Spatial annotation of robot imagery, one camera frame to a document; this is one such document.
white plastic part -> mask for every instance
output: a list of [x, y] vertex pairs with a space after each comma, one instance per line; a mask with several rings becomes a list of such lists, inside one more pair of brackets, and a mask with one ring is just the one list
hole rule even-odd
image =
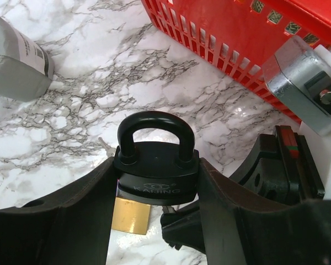
[[[331, 52], [321, 44], [314, 51], [331, 67]], [[323, 70], [331, 77], [331, 68], [322, 66]]]
[[315, 165], [325, 187], [324, 199], [331, 199], [331, 133], [320, 136], [302, 123], [299, 130], [304, 135]]

padlock shackle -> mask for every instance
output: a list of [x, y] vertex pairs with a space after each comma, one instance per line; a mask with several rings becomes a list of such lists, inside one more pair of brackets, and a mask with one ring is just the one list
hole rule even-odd
[[193, 158], [195, 148], [195, 135], [189, 124], [181, 118], [157, 111], [138, 112], [124, 119], [118, 128], [118, 141], [123, 157], [136, 157], [134, 145], [134, 132], [155, 128], [168, 131], [179, 138], [179, 159], [181, 162], [189, 162]]

gold padlock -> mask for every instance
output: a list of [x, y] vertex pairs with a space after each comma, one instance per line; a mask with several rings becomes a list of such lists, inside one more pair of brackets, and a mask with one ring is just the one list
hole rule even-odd
[[111, 228], [122, 232], [145, 235], [150, 212], [151, 206], [149, 204], [116, 197]]

marble surface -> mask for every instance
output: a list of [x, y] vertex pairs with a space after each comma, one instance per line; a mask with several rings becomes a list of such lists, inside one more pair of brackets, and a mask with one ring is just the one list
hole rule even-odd
[[[56, 64], [38, 100], [0, 97], [0, 209], [49, 194], [112, 156], [118, 125], [134, 112], [182, 117], [200, 155], [227, 176], [258, 134], [294, 125], [153, 27], [139, 0], [0, 0], [0, 16]], [[177, 141], [160, 130], [135, 139]], [[160, 215], [153, 207], [146, 236], [112, 231], [107, 264], [206, 264], [197, 251], [163, 242]]]

padlock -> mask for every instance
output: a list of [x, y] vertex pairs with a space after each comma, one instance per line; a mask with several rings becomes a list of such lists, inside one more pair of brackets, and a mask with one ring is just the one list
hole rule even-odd
[[[179, 145], [134, 142], [134, 132], [145, 128], [169, 131], [179, 138]], [[153, 205], [194, 200], [200, 159], [189, 124], [169, 113], [135, 113], [121, 122], [118, 141], [114, 167], [123, 198]]]

